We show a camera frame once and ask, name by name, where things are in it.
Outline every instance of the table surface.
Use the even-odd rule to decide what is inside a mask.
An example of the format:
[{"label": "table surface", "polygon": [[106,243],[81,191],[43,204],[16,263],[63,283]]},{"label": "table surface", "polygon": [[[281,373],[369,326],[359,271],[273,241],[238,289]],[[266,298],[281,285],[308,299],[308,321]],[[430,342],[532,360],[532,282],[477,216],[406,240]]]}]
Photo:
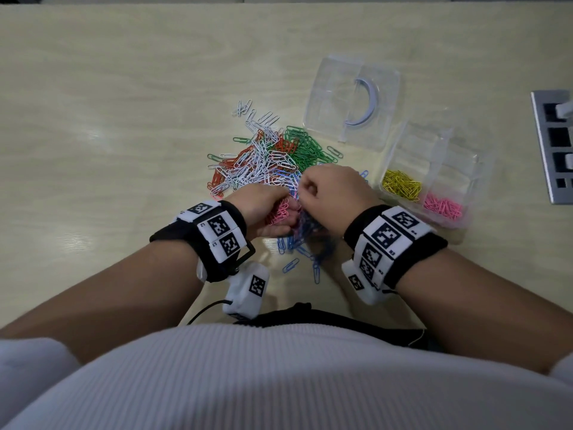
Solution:
[{"label": "table surface", "polygon": [[[207,153],[236,152],[248,133],[231,117],[238,100],[300,125],[329,53],[400,70],[394,124],[447,105],[487,125],[489,197],[455,250],[573,310],[573,209],[549,204],[529,98],[573,86],[572,17],[553,3],[0,7],[0,325],[207,197]],[[336,147],[359,171],[382,159]],[[348,314],[326,274],[314,284],[304,258],[283,274],[294,256],[275,247],[258,243],[264,311]],[[191,312],[225,293],[208,284]]]}]

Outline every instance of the white shirt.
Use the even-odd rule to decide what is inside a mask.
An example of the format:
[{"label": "white shirt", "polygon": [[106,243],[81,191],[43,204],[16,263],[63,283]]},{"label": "white shirt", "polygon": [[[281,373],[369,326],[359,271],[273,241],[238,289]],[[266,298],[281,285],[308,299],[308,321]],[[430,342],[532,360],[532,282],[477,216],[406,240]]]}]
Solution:
[{"label": "white shirt", "polygon": [[542,376],[325,325],[198,325],[83,367],[0,341],[0,399],[6,430],[572,429],[573,355]]}]

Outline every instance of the clear plastic box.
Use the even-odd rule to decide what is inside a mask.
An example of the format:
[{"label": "clear plastic box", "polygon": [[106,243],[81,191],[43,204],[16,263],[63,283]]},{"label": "clear plastic box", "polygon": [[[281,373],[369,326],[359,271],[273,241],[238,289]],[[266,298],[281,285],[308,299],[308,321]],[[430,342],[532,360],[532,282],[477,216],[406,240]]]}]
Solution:
[{"label": "clear plastic box", "polygon": [[[364,79],[369,86],[358,82]],[[325,57],[315,81],[303,119],[304,127],[327,138],[382,151],[386,144],[398,99],[400,74],[377,64],[343,56]],[[370,94],[376,106],[366,122],[352,126],[368,113]]]},{"label": "clear plastic box", "polygon": [[[495,149],[484,128],[449,109],[417,113],[398,130],[382,166],[379,188],[383,197],[423,219],[444,228],[467,228],[486,193],[494,162]],[[421,182],[418,200],[385,190],[387,170],[404,172]],[[439,210],[437,202],[446,199],[455,209],[459,207],[459,216],[429,209]]]}]

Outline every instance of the person's right hand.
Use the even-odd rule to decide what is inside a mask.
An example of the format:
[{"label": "person's right hand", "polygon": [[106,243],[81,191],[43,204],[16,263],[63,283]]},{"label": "person's right hand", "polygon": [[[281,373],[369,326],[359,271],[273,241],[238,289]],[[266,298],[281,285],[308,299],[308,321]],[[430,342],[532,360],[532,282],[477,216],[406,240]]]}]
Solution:
[{"label": "person's right hand", "polygon": [[314,165],[298,183],[298,201],[335,236],[343,236],[364,210],[383,203],[352,167]]}]

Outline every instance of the person's left arm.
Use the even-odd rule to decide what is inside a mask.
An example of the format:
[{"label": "person's left arm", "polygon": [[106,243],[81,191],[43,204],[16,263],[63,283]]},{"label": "person's left arm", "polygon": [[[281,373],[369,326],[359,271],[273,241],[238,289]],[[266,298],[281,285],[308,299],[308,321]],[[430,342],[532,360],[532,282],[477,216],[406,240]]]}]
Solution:
[{"label": "person's left arm", "polygon": [[[287,234],[296,223],[298,204],[290,199],[289,217],[266,226],[285,187],[247,185],[227,197],[247,223],[247,239]],[[179,324],[203,283],[198,257],[183,240],[154,241],[117,264],[54,296],[0,330],[0,338],[53,338],[82,363],[127,342]]]}]

